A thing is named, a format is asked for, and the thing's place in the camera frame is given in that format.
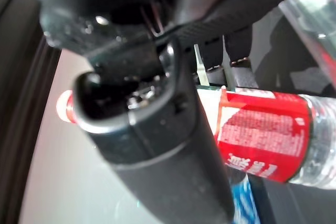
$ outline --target plastic bottle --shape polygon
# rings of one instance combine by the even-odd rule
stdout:
[[[336,189],[336,99],[300,96],[310,109],[312,129],[306,159],[290,182]]]
[[[336,99],[221,92],[216,137],[228,166],[283,183],[336,189]]]

